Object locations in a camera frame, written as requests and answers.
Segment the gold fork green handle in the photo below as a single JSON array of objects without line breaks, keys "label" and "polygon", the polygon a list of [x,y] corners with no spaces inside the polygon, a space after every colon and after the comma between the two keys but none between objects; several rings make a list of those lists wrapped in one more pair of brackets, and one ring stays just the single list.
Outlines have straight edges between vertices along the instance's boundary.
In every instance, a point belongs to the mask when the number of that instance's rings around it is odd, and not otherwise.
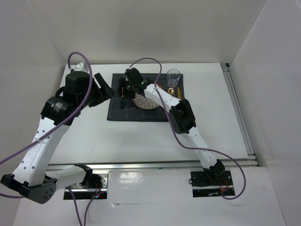
[{"label": "gold fork green handle", "polygon": [[124,88],[123,87],[122,87],[122,90],[121,90],[120,108],[121,108],[121,110],[124,109]]}]

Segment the dark checked cloth placemat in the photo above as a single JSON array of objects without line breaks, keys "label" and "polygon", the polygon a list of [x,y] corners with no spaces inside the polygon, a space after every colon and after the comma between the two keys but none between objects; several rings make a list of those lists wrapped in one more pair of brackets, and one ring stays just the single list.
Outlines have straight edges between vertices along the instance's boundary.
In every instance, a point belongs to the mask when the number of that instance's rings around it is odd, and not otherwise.
[{"label": "dark checked cloth placemat", "polygon": [[[156,73],[142,73],[144,78],[149,78],[152,81],[155,81],[157,74]],[[122,73],[112,74],[111,87],[117,93],[118,84],[120,78],[125,78],[126,76]],[[163,73],[159,77],[158,84],[163,87],[165,91],[168,90],[169,86],[167,85],[167,74]],[[184,98],[184,84],[183,84],[183,74],[178,81],[177,87],[180,88],[181,99]],[[155,109],[144,110],[137,107],[132,99],[124,99],[124,108],[120,108],[121,98],[112,98],[109,104],[109,110],[107,114],[108,121],[137,121],[137,122],[168,122],[164,109],[159,106]]]}]

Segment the floral patterned ceramic plate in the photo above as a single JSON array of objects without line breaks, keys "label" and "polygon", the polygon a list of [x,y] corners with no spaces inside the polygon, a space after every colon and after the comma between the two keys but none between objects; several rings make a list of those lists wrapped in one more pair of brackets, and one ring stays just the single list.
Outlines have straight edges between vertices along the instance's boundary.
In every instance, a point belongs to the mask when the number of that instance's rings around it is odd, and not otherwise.
[{"label": "floral patterned ceramic plate", "polygon": [[157,104],[155,101],[144,97],[143,95],[136,94],[135,98],[132,99],[133,103],[144,110],[152,110],[159,107],[159,104]]}]

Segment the gold spoon green handle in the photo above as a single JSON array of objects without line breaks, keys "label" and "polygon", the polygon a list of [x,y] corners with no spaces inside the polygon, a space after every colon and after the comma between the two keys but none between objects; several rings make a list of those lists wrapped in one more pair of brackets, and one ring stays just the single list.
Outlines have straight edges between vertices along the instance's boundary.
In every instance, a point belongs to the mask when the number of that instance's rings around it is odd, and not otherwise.
[{"label": "gold spoon green handle", "polygon": [[175,93],[175,90],[174,90],[174,88],[169,88],[168,90],[167,90],[167,92],[168,92],[168,94],[170,94],[170,95],[174,95],[174,93]]}]

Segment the clear drinking glass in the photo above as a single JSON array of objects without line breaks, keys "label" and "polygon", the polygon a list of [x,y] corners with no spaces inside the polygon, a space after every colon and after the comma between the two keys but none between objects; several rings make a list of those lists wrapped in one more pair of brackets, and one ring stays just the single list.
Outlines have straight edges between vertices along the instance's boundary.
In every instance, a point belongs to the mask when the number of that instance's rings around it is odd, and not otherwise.
[{"label": "clear drinking glass", "polygon": [[166,75],[167,75],[167,85],[170,88],[176,87],[181,77],[181,73],[176,69],[170,69],[167,71]]}]

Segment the gold knife green handle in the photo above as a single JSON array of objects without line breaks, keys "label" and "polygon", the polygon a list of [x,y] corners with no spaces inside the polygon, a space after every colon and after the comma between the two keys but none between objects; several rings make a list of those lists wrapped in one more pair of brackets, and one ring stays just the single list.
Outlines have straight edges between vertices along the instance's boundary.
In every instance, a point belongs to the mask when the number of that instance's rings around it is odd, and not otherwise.
[{"label": "gold knife green handle", "polygon": [[178,94],[178,98],[182,99],[181,90],[179,87],[177,88],[177,94]]}]

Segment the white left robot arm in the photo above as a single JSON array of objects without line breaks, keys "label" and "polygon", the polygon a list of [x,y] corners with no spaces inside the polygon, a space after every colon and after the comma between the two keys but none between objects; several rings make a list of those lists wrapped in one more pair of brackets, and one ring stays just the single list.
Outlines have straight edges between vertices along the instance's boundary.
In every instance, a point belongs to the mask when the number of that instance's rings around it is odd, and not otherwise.
[{"label": "white left robot arm", "polygon": [[47,166],[73,120],[86,107],[94,107],[111,99],[115,92],[101,74],[90,75],[88,65],[81,62],[65,77],[65,85],[48,99],[42,109],[36,135],[18,167],[3,175],[1,184],[22,197],[39,204],[48,202],[57,190],[78,184],[83,188],[100,181],[90,167],[77,163],[47,173]]}]

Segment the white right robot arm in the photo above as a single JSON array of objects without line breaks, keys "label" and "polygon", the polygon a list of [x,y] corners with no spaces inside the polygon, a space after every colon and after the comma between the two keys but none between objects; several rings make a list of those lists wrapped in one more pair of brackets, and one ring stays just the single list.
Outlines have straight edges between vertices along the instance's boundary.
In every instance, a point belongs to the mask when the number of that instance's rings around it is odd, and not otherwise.
[{"label": "white right robot arm", "polygon": [[217,184],[225,167],[216,154],[208,149],[197,128],[189,101],[170,95],[152,80],[143,78],[136,68],[126,69],[125,75],[126,78],[119,80],[119,94],[125,98],[134,98],[139,94],[165,108],[173,131],[189,143],[188,149],[194,150],[200,160],[206,181],[211,185]]}]

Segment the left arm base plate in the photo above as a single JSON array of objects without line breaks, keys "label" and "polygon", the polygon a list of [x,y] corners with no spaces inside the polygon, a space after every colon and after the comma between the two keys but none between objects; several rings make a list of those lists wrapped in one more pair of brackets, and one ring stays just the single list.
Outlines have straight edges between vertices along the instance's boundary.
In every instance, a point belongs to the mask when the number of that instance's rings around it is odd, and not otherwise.
[{"label": "left arm base plate", "polygon": [[69,187],[76,200],[90,200],[92,197],[104,200],[107,199],[108,180],[109,171],[94,169],[87,184],[76,183]]}]

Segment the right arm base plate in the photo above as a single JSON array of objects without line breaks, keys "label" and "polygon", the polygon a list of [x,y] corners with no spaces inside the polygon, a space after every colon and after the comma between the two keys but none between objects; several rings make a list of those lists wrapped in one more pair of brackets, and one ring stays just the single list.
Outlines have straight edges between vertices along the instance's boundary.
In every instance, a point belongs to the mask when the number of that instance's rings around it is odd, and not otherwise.
[{"label": "right arm base plate", "polygon": [[216,180],[210,181],[206,178],[203,171],[192,171],[191,178],[188,183],[192,186],[192,194],[194,198],[199,197],[217,197],[221,196],[235,196],[235,189],[233,186],[231,172],[226,170]]}]

